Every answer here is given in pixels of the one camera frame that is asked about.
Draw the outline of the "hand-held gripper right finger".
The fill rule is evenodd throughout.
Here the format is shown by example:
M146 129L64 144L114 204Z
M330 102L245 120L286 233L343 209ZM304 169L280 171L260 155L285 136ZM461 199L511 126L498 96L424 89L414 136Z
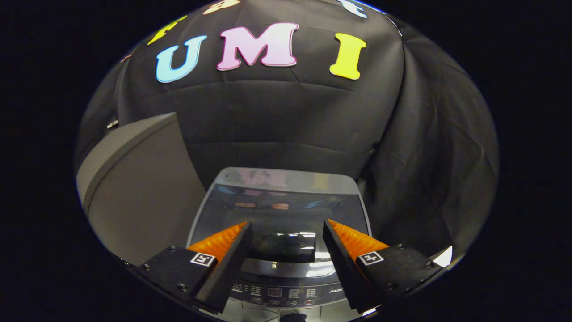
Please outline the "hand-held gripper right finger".
M403 300L443 269L408 245L388 245L334 220L325 220L322 235L350 308L359 313Z

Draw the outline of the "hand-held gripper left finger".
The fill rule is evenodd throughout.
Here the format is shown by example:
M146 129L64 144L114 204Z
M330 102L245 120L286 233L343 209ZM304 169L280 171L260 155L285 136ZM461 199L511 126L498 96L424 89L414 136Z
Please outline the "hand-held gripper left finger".
M252 224L240 222L189 247L168 246L136 275L176 304L220 314L247 258Z

